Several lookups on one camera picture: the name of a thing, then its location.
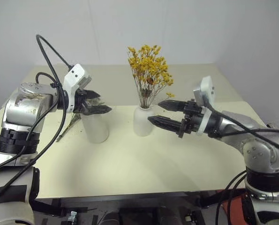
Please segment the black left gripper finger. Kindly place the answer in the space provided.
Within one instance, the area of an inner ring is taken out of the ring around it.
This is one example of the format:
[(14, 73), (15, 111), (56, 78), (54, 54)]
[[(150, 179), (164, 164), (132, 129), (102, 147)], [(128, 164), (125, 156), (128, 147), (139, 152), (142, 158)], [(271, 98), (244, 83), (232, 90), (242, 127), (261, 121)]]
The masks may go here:
[(85, 99), (99, 98), (100, 95), (93, 90), (85, 90)]
[(112, 108), (107, 105), (90, 105), (84, 108), (83, 115), (105, 114), (111, 110)]

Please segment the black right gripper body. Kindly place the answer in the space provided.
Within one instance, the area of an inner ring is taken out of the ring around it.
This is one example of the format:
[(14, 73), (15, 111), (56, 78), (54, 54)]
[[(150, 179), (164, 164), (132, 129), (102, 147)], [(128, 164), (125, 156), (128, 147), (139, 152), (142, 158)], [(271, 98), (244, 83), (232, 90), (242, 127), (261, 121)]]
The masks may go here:
[(194, 99), (187, 101), (183, 110), (184, 118), (181, 120), (181, 126), (178, 131), (178, 137), (182, 138), (184, 134), (198, 132), (203, 114), (202, 107), (198, 106)]

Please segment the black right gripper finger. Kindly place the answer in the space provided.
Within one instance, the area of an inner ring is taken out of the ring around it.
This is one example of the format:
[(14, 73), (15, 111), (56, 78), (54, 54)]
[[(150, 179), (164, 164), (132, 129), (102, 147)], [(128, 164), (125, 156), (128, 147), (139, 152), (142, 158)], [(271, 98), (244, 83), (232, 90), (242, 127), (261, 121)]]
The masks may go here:
[(184, 112), (187, 110), (188, 104), (178, 100), (164, 100), (158, 103), (161, 108), (172, 112)]
[(164, 116), (149, 116), (147, 119), (158, 128), (174, 132), (178, 135), (181, 133), (181, 122), (179, 121)]

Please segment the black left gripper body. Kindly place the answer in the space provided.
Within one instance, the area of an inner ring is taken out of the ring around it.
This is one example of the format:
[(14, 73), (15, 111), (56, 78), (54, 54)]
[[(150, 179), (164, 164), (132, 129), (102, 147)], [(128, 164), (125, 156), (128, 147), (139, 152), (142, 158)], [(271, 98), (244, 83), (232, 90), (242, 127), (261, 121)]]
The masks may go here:
[(87, 112), (85, 104), (85, 101), (87, 100), (87, 94), (87, 90), (76, 90), (73, 113), (85, 114)]

